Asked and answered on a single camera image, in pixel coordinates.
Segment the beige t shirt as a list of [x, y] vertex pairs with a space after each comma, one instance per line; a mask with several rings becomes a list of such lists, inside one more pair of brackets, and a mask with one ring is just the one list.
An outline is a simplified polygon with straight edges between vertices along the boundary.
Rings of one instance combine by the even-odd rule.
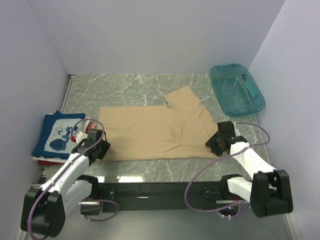
[[104, 160], [215, 159], [205, 143], [217, 124], [191, 88], [165, 100], [167, 105], [100, 107], [98, 120], [111, 144]]

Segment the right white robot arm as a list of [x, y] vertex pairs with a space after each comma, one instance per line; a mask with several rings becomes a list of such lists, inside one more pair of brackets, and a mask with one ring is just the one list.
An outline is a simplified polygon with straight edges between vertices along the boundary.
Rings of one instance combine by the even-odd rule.
[[236, 135], [231, 121], [217, 123], [217, 132], [205, 145], [216, 156], [229, 154], [251, 178], [246, 180], [239, 174], [223, 176], [220, 189], [224, 197], [238, 196], [248, 201], [258, 218], [289, 214], [293, 211], [289, 174], [264, 161], [255, 152], [252, 144], [243, 136]]

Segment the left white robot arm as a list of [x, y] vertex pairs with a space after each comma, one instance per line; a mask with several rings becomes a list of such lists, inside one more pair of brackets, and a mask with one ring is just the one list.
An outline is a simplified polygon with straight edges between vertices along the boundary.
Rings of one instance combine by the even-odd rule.
[[67, 215], [82, 200], [99, 199], [98, 178], [84, 172], [96, 160], [103, 159], [110, 146], [104, 131], [90, 129], [53, 177], [26, 192], [20, 229], [31, 236], [54, 238], [62, 231]]

